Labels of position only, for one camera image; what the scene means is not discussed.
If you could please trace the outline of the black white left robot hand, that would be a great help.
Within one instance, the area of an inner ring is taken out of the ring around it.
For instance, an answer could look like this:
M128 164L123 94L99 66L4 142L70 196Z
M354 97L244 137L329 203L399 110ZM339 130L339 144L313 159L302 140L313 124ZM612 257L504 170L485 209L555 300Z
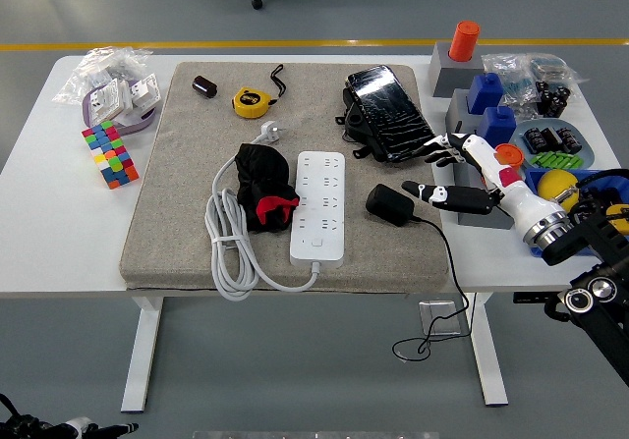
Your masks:
M136 432L139 425L135 422L99 426L86 416L72 418L65 422L69 425L76 438L114 439Z

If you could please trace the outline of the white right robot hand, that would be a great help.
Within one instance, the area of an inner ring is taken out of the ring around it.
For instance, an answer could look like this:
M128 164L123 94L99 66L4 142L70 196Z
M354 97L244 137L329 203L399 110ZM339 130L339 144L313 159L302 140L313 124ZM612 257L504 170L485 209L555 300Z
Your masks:
M559 204L534 194L510 165L501 163L497 151L482 137L451 133L436 136L420 147L419 155L438 167L466 162L485 180L483 189L413 181L402 184L403 190L438 209L487 215L498 207L514 220L517 234L528 245L534 244L551 224L567 219Z

